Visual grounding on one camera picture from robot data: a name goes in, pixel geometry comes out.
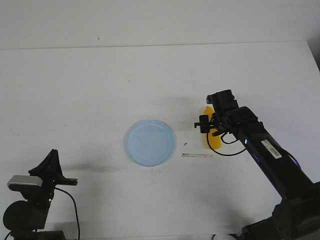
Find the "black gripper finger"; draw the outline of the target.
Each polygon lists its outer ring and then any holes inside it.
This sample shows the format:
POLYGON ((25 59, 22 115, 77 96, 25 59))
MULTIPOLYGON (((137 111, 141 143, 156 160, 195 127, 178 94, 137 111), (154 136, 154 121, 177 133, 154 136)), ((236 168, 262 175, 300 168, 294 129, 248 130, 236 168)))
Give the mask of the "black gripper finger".
POLYGON ((214 121, 208 115, 200 115, 199 121, 193 124, 194 128, 199 127, 202 134, 207 134, 211 129, 215 129, 214 121))
POLYGON ((28 173, 30 176, 39 177, 43 181, 65 179, 60 165, 58 150, 52 149, 45 159, 38 166, 29 170, 28 173))

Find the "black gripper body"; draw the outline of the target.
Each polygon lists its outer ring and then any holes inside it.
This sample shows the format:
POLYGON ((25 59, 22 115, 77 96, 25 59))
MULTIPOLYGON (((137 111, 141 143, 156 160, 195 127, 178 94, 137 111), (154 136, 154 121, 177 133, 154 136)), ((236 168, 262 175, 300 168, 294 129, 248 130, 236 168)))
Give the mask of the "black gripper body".
POLYGON ((47 179, 43 181, 42 188, 44 189, 48 200, 52 200, 54 198, 54 191, 57 185, 59 186, 76 186, 78 184, 78 180, 76 178, 55 178, 55 179, 47 179))
POLYGON ((210 120, 210 128, 216 129, 212 135, 214 137, 222 134, 233 134, 235 137, 239 134, 239 126, 234 122, 230 111, 239 107, 238 102, 230 89, 216 92, 206 97, 206 103, 212 104, 214 113, 210 120))

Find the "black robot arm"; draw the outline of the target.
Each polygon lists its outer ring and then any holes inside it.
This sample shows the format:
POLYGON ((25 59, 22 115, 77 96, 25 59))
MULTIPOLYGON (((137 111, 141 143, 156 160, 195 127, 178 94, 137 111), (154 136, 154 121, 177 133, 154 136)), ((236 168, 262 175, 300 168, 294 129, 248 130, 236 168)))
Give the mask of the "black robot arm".
POLYGON ((232 134, 240 141, 281 196, 272 215, 246 225, 236 240, 296 240, 320 229, 320 184, 313 183, 268 133, 263 123, 246 106, 240 107, 230 89, 206 97, 214 113, 200 115, 194 123, 202 134, 223 138, 232 134))
POLYGON ((55 190, 68 195, 74 206, 77 225, 77 239, 81 229, 77 204, 73 196, 59 186, 76 186, 76 178, 66 178, 60 165, 59 152, 52 149, 44 160, 28 171, 29 175, 14 175, 7 187, 13 192, 21 193, 23 200, 15 201, 3 214, 3 224, 14 240, 64 240, 62 230, 43 231, 55 190))

